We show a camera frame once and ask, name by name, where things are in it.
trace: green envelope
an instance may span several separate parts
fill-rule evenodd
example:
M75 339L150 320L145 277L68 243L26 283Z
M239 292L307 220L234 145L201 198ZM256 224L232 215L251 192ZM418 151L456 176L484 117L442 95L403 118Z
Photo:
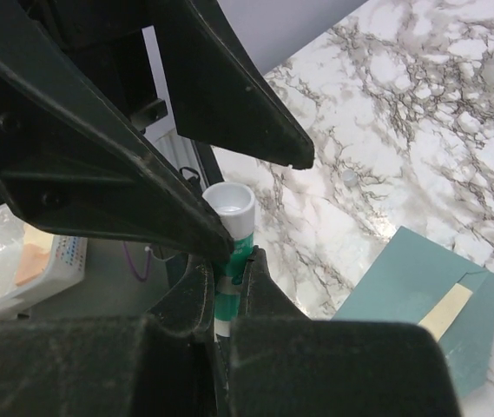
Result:
M332 320L419 323L459 283L472 296L439 340L459 397L486 381L494 335L494 274L400 228Z

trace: marble table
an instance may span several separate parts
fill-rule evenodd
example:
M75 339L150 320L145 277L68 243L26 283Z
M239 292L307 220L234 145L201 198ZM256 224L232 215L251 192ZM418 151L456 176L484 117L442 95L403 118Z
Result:
M331 317L401 225L494 272L493 0L370 0L267 80L314 168L215 154L254 190L255 242L305 313ZM462 408L494 415L494 346Z

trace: white basket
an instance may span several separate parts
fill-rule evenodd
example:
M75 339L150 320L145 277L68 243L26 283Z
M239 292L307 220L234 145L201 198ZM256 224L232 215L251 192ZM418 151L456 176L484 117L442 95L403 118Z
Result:
M55 236L44 272L0 297L0 319L9 319L82 281L86 254L86 238Z

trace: wall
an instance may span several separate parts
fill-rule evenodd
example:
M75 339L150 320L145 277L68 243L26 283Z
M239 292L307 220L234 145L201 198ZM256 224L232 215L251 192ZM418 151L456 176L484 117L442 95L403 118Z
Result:
M262 74L336 24L366 0L219 0L227 20ZM152 28L144 31L158 96L168 101ZM147 131L155 142L174 127L166 117Z

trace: beige object in basket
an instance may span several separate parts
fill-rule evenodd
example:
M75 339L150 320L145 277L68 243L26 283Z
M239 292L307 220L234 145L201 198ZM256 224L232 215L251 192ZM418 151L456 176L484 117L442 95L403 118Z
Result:
M24 224L23 252L15 275L17 286L31 282L48 266L54 235Z

